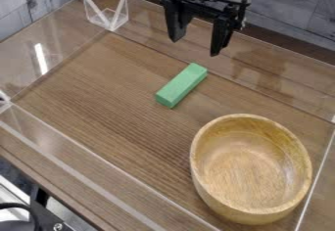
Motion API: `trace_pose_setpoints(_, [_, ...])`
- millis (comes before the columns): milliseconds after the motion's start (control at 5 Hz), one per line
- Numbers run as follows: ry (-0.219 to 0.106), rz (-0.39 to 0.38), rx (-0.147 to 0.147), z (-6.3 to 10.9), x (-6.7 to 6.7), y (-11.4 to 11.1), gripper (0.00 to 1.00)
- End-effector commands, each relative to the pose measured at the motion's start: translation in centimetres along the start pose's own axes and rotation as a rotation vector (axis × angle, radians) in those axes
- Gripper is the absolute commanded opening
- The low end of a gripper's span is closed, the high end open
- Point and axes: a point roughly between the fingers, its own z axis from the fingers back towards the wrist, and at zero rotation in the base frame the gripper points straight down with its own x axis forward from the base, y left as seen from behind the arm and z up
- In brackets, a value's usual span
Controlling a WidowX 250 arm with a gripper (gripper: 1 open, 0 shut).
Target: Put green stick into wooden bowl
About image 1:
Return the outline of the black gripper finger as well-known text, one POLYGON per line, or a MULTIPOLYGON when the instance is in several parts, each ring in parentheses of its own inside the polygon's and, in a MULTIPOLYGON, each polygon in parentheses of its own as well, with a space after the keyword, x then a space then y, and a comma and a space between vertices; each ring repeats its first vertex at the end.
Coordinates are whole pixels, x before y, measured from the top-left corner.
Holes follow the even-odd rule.
POLYGON ((168 37, 172 42, 176 42, 185 35, 192 14, 187 10, 187 6, 173 0, 164 0, 164 9, 168 37))
POLYGON ((220 54, 223 48, 229 44, 235 29, 235 23, 227 17, 219 16, 213 20, 212 39, 211 39, 211 56, 220 54))

